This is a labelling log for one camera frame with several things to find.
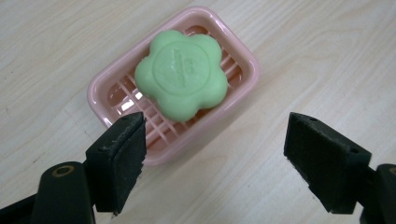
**soap dish grid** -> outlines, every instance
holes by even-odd
[[[185,35],[210,35],[210,32],[207,31],[206,28],[196,25],[182,31],[182,33]],[[223,46],[221,46],[221,52],[222,57],[220,66],[228,79],[227,98],[227,96],[241,84],[243,74],[241,67]],[[159,111],[155,102],[143,96],[135,86],[134,70],[135,66],[127,72],[124,77],[117,80],[109,89],[107,96],[108,99],[114,99],[111,97],[114,94],[124,94],[123,97],[115,97],[115,99],[119,99],[119,101],[113,101],[113,106],[111,106],[111,109],[116,111],[120,117],[137,111],[143,111],[146,117],[148,155],[158,153],[172,144],[172,142],[192,127],[199,119],[203,118],[210,109],[199,110],[192,119],[185,122],[174,122],[166,119]]]

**flower-shaped soap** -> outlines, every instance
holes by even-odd
[[[156,100],[167,118],[186,121],[224,99],[227,77],[220,68],[221,48],[212,37],[164,31],[155,36],[149,51],[136,67],[136,87]]]

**wood grain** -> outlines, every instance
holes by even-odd
[[[91,79],[184,7],[209,7],[256,55],[260,81],[181,158],[145,167],[118,217],[98,223],[358,223],[327,214],[283,156],[289,112],[321,119],[396,162],[396,2],[2,1],[0,207],[41,174],[84,161],[105,127]]]

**plastic soap dish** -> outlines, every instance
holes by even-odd
[[[210,35],[222,49],[220,66],[228,79],[226,97],[220,105],[200,110],[186,122],[164,118],[155,102],[144,97],[134,84],[136,66],[149,55],[149,44],[154,36],[165,30],[178,30],[185,35]],[[143,111],[147,119],[148,147],[144,163],[160,165],[180,155],[191,141],[243,100],[257,82],[258,75],[259,65],[253,54],[213,11],[205,7],[189,7],[96,75],[88,89],[88,101],[107,128],[126,114]]]

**soap dish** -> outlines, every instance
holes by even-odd
[[[166,119],[155,102],[143,96],[134,83],[134,70],[149,55],[151,40],[165,30],[178,30],[184,35],[210,35],[222,50],[220,66],[228,79],[224,100],[212,109],[199,110],[185,122]],[[191,141],[241,102],[257,82],[259,68],[253,54],[213,11],[188,7],[97,74],[88,88],[88,102],[107,128],[124,115],[142,111],[147,120],[148,153],[144,163],[155,166],[180,155]]]

